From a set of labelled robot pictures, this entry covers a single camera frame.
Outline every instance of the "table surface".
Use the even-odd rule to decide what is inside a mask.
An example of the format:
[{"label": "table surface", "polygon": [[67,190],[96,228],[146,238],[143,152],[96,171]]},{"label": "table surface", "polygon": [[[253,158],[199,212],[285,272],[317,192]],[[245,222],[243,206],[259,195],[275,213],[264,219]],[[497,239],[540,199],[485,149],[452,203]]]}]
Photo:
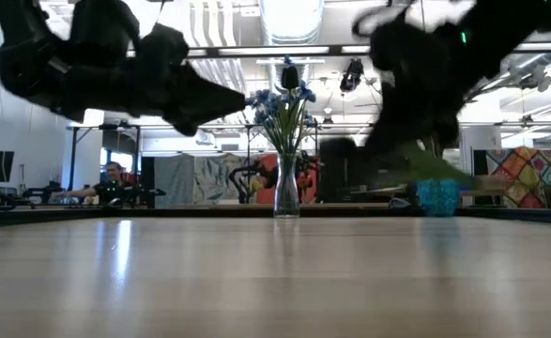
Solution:
[{"label": "table surface", "polygon": [[551,337],[551,224],[78,220],[0,228],[0,337]]}]

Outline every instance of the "flower bouquet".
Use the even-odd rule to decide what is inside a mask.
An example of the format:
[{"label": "flower bouquet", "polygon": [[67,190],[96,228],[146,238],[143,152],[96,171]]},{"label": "flower bouquet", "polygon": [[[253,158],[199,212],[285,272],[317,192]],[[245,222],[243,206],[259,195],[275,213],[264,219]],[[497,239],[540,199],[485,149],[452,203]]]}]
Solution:
[{"label": "flower bouquet", "polygon": [[274,217],[298,217],[300,211],[296,183],[296,154],[309,128],[316,120],[306,112],[306,102],[315,102],[314,93],[298,80],[296,68],[286,58],[282,86],[278,95],[259,90],[247,100],[255,110],[254,124],[263,127],[264,135],[277,150],[278,177],[273,201]]}]

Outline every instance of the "man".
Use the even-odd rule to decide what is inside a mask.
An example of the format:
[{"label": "man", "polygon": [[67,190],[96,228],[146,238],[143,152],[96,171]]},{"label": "man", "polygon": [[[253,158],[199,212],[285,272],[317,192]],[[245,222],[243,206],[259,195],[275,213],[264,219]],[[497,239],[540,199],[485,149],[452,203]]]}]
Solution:
[{"label": "man", "polygon": [[106,204],[115,198],[124,198],[124,189],[130,187],[131,184],[122,179],[123,167],[111,161],[106,164],[106,177],[108,181],[96,184],[91,188],[81,189],[79,191],[62,192],[64,197],[91,197],[98,196],[100,204]]}]

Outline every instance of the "teal basket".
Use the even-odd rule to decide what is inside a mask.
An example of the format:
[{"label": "teal basket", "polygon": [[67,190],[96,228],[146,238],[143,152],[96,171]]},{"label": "teal basket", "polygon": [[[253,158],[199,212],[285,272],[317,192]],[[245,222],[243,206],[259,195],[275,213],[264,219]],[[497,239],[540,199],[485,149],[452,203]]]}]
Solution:
[{"label": "teal basket", "polygon": [[421,208],[429,217],[451,217],[459,205],[459,185],[453,180],[423,180],[417,183]]}]

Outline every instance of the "glass vase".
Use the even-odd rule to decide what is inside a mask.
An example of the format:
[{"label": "glass vase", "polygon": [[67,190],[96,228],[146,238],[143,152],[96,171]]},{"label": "glass vase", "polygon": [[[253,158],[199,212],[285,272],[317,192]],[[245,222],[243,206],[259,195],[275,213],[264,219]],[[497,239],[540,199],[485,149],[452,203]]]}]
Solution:
[{"label": "glass vase", "polygon": [[417,185],[421,208],[430,217],[451,217],[459,205],[459,187],[453,180],[423,180]]},{"label": "glass vase", "polygon": [[300,201],[296,184],[296,154],[278,154],[277,165],[279,172],[273,200],[273,217],[297,218],[300,216]]}]

